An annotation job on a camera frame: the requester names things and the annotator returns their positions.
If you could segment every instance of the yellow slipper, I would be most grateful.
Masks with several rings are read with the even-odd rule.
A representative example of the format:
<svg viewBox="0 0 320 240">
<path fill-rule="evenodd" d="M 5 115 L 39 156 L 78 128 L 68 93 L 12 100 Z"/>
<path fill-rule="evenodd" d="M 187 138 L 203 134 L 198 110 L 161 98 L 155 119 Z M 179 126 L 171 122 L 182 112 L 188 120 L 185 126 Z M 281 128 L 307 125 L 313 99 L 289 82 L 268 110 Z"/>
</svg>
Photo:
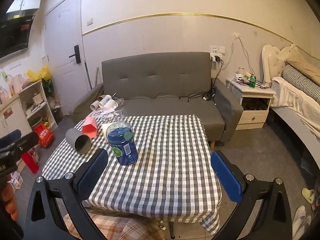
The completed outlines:
<svg viewBox="0 0 320 240">
<path fill-rule="evenodd" d="M 315 191 L 313 189 L 309 190 L 307 188 L 302 189 L 302 196 L 308 201 L 310 204 L 312 204 L 315 201 Z"/>
</svg>

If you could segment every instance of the white blanket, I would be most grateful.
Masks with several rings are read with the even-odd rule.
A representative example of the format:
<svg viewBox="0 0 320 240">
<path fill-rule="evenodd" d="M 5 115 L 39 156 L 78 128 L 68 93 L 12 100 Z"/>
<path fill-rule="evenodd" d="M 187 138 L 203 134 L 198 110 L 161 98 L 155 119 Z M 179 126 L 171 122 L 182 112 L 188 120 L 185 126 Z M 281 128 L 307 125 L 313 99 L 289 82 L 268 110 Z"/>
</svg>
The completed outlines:
<svg viewBox="0 0 320 240">
<path fill-rule="evenodd" d="M 294 111 L 320 140 L 320 105 L 282 77 L 272 79 L 271 89 L 276 92 L 276 95 L 273 96 L 270 106 L 286 106 Z"/>
</svg>

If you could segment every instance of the bed headboard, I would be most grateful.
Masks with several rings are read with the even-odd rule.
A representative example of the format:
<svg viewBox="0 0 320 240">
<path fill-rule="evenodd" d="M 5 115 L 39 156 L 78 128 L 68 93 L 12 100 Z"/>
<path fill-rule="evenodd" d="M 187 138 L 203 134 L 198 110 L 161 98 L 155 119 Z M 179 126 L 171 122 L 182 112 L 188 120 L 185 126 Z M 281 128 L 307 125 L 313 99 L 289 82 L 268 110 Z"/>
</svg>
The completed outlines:
<svg viewBox="0 0 320 240">
<path fill-rule="evenodd" d="M 295 44 L 279 50 L 277 47 L 266 45 L 262 49 L 263 82 L 271 87 L 272 78 L 281 76 L 287 57 L 300 54 Z"/>
</svg>

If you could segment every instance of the green bottle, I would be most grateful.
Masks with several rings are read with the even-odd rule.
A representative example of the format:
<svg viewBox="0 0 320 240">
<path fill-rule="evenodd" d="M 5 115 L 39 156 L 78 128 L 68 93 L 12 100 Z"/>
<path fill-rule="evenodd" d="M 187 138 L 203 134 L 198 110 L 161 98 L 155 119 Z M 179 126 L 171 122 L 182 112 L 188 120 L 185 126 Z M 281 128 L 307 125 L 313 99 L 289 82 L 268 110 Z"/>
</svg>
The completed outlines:
<svg viewBox="0 0 320 240">
<path fill-rule="evenodd" d="M 250 77 L 250 80 L 249 80 L 249 87 L 255 88 L 256 80 L 257 80 L 257 78 L 255 77 L 255 75 L 251 74 L 251 77 Z"/>
</svg>

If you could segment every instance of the nightstand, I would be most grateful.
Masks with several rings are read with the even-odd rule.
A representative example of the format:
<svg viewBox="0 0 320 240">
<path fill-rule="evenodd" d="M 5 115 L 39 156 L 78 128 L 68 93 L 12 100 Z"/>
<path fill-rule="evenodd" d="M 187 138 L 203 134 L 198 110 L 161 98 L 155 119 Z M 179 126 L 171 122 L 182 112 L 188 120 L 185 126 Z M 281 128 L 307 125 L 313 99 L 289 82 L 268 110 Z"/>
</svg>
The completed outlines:
<svg viewBox="0 0 320 240">
<path fill-rule="evenodd" d="M 229 86 L 228 89 L 244 109 L 236 130 L 262 128 L 269 113 L 271 99 L 276 92 L 270 88 L 240 85 L 232 78 L 226 79 L 226 86 Z"/>
</svg>

